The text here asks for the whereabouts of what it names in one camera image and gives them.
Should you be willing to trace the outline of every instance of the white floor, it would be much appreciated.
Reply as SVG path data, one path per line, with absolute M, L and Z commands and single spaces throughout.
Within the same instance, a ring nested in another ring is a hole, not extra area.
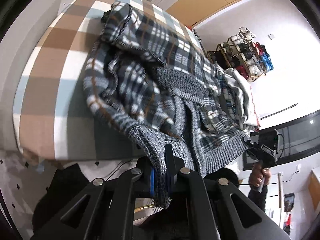
M 292 240 L 300 240 L 308 231 L 315 214 L 308 190 L 295 193 L 294 207 L 291 214 L 290 237 Z

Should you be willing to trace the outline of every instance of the shoe rack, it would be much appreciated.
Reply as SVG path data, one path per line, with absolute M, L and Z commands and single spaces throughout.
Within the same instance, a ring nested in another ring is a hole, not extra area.
M 261 76 L 266 76 L 266 68 L 265 65 L 261 62 L 260 56 L 259 54 L 256 52 L 255 48 L 252 46 L 252 44 L 250 43 L 250 41 L 248 41 L 245 38 L 244 33 L 242 33 L 241 31 L 239 32 L 239 35 L 242 36 L 242 40 L 243 43 L 247 44 L 249 46 L 249 50 L 253 52 L 253 57 L 252 59 L 255 61 L 255 64 L 257 65 L 258 69 L 260 71 L 262 71 L 259 74 L 253 74 L 249 71 L 249 66 L 246 64 L 246 62 L 243 60 L 243 58 L 241 57 L 240 53 L 241 51 L 238 51 L 236 48 L 236 45 L 234 43 L 234 41 L 231 40 L 231 38 L 229 38 L 227 40 L 227 42 L 224 43 L 228 43 L 230 46 L 234 47 L 234 52 L 236 52 L 235 55 L 231 56 L 231 57 L 237 57 L 240 60 L 241 65 L 245 68 L 247 74 L 249 75 L 249 78 L 247 79 L 248 82 L 255 82 L 259 77 Z M 229 60 L 228 60 L 228 56 L 225 54 L 225 52 L 222 49 L 222 46 L 220 44 L 217 45 L 216 51 L 221 51 L 221 54 L 223 55 L 228 67 L 232 67 Z M 209 53 L 207 53 L 207 58 L 212 62 L 211 57 L 209 55 Z

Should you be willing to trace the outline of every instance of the person's arm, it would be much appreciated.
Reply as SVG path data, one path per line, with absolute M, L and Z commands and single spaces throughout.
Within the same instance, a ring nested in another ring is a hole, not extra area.
M 249 184 L 254 187 L 258 187 L 262 183 L 261 179 L 263 177 L 265 177 L 265 181 L 261 193 L 255 189 L 251 189 L 248 198 L 264 212 L 268 192 L 267 185 L 270 183 L 271 171 L 269 169 L 261 170 L 260 163 L 255 163 L 249 177 Z

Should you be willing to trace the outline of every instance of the striped fabric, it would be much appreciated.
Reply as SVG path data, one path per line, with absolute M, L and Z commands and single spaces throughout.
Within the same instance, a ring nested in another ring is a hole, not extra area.
M 23 71 L 13 106 L 20 151 L 35 162 L 121 159 L 134 155 L 123 135 L 93 119 L 83 96 L 84 65 L 115 1 L 129 3 L 201 50 L 192 32 L 145 0 L 74 0 L 49 26 Z

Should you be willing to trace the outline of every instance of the plaid sweater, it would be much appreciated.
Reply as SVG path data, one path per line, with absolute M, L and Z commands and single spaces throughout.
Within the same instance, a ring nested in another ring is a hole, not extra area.
M 155 204 L 168 207 L 166 143 L 204 177 L 246 150 L 245 133 L 220 108 L 216 67 L 192 43 L 129 4 L 115 2 L 102 20 L 85 70 L 87 104 L 144 149 Z

